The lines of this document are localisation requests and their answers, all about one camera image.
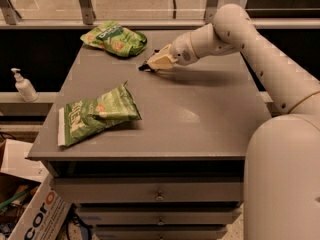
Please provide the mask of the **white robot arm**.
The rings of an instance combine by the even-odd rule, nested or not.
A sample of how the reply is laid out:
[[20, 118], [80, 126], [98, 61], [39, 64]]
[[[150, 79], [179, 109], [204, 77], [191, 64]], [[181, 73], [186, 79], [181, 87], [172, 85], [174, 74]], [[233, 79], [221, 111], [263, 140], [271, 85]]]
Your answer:
[[248, 144], [244, 240], [320, 240], [320, 82], [236, 4], [220, 7], [210, 23], [178, 36], [146, 63], [167, 70], [233, 52], [244, 56], [278, 112]]

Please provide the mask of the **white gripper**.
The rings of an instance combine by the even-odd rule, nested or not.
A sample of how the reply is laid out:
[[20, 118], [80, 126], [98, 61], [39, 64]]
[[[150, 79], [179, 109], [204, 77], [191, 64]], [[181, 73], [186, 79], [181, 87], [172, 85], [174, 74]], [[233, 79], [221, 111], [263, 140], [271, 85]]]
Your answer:
[[171, 45], [168, 44], [147, 60], [147, 65], [154, 71], [172, 69], [174, 64], [187, 66], [199, 60], [191, 41], [191, 33], [178, 36]]

